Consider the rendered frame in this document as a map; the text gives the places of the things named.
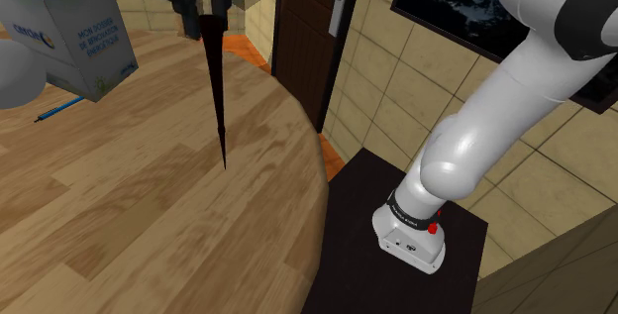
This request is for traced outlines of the long black pointed spike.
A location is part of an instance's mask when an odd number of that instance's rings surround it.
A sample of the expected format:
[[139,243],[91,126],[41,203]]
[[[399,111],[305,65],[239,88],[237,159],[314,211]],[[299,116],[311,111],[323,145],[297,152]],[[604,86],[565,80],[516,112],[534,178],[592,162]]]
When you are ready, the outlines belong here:
[[214,15],[199,16],[200,32],[206,52],[209,68],[211,89],[217,118],[217,130],[220,140],[223,166],[226,161],[226,129],[224,109],[224,79],[223,79],[223,33],[224,26],[220,18]]

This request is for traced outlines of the grey printed standing booklet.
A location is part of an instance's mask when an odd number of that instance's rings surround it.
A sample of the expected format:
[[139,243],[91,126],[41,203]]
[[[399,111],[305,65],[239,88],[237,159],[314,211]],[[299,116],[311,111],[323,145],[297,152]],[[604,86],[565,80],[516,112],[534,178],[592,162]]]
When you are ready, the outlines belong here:
[[139,68],[116,0],[0,0],[0,24],[48,83],[92,102]]

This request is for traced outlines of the dark brown door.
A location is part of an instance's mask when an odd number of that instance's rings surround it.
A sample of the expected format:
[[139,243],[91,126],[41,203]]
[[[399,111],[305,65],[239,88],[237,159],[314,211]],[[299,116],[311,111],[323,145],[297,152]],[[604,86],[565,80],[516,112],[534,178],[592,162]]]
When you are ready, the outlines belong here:
[[276,0],[271,74],[320,133],[356,0]]

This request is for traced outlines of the blue pen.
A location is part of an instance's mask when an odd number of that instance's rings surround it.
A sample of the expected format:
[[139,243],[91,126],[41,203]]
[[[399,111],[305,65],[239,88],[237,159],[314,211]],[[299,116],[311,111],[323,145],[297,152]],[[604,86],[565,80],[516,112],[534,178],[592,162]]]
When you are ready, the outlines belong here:
[[37,117],[37,119],[34,121],[34,123],[41,122],[41,121],[43,121],[43,120],[45,120],[45,119],[47,119],[47,118],[49,118],[49,117],[51,117],[51,116],[53,116],[53,115],[57,114],[58,112],[60,112],[60,111],[62,111],[62,110],[64,110],[64,109],[66,109],[66,108],[68,108],[68,107],[71,107],[72,105],[77,104],[78,102],[80,102],[80,101],[82,101],[82,100],[84,100],[84,99],[85,99],[85,98],[84,98],[83,96],[80,96],[80,97],[74,98],[74,99],[72,99],[71,101],[66,102],[66,103],[64,103],[64,104],[62,104],[62,105],[60,105],[60,106],[58,106],[58,107],[55,107],[55,108],[53,108],[53,109],[51,109],[51,110],[49,110],[49,111],[47,111],[47,112],[45,112],[45,113],[43,113],[43,114],[39,115],[39,116]]

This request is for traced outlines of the grey round object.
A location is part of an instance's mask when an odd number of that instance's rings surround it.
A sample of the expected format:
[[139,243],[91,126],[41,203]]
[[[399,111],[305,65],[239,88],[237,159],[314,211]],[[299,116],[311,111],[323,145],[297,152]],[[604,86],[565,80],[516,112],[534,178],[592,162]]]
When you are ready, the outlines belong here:
[[37,55],[25,45],[0,40],[0,109],[12,109],[36,99],[47,83]]

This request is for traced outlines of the round wooden table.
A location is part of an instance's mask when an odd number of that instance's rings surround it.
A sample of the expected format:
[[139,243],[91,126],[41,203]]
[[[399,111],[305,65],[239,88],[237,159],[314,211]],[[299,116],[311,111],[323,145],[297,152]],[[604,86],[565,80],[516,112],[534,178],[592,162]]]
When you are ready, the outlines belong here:
[[328,200],[302,106],[227,54],[224,168],[202,46],[130,39],[101,101],[0,110],[0,314],[300,314]]

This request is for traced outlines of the dark robot stand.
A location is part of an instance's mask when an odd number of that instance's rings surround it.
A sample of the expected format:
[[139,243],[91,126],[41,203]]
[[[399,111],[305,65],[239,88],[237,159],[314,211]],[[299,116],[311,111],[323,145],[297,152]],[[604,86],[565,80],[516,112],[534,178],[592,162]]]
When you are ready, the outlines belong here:
[[448,202],[446,256],[435,273],[388,254],[371,217],[404,176],[361,149],[330,181],[319,269],[300,314],[470,314],[487,224]]

